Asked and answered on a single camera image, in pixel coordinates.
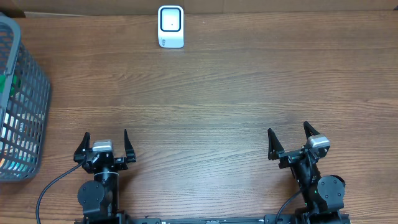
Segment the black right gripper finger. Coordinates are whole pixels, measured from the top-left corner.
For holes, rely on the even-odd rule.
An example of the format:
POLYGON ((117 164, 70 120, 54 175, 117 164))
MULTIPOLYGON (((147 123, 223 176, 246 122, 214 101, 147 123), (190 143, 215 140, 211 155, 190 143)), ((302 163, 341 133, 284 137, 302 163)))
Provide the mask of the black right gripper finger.
POLYGON ((308 121, 303 123, 303 128, 307 139, 312 136, 320 135, 320 133, 308 121))
POLYGON ((285 150, 282 147, 280 141, 278 140, 275 132, 271 128, 267 130, 267 134, 269 141, 268 159, 276 160, 279 158, 279 154, 284 153, 285 150))

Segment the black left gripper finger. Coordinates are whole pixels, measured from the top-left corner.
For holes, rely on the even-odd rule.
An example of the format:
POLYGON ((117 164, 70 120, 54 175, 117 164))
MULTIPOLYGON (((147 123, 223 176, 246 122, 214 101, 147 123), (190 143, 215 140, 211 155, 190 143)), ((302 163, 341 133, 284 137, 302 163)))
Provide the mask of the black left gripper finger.
POLYGON ((89 148, 90 148, 90 134, 89 132, 86 132, 85 135, 83 136, 80 145, 77 147, 74 155, 75 156, 84 155, 85 151, 89 148))
POLYGON ((124 130, 124 149, 126 152, 126 159, 135 159, 136 155, 134 152, 134 148, 129 140, 127 129, 124 130))

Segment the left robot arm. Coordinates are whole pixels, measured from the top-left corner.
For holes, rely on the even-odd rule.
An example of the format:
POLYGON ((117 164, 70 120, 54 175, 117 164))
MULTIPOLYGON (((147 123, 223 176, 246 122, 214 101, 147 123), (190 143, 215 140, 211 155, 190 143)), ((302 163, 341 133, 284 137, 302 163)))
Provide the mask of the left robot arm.
POLYGON ((90 134, 85 133, 73 160, 93 180, 85 182, 78 190, 77 199, 83 209, 82 223, 132 223, 132 218, 119 209, 119 171, 127 170, 136 162, 134 148, 124 131, 124 157, 114 156, 112 140, 95 141, 90 145, 90 134))

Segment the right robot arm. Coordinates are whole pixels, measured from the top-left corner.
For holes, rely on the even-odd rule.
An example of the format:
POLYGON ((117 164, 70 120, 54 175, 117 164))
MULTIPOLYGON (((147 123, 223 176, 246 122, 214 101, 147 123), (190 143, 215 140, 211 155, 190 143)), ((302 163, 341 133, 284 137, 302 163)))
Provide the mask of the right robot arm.
POLYGON ((265 223, 350 223, 349 215, 340 213, 344 208, 345 181, 338 175, 322 176, 317 162, 330 149, 330 140, 319 133, 309 122, 303 123, 306 143, 294 151, 286 152, 275 132, 267 130, 268 159, 279 161, 281 169, 289 168, 299 190, 294 193, 276 214, 264 216, 265 223), (286 206, 301 195, 305 206, 293 214, 284 215, 286 206))

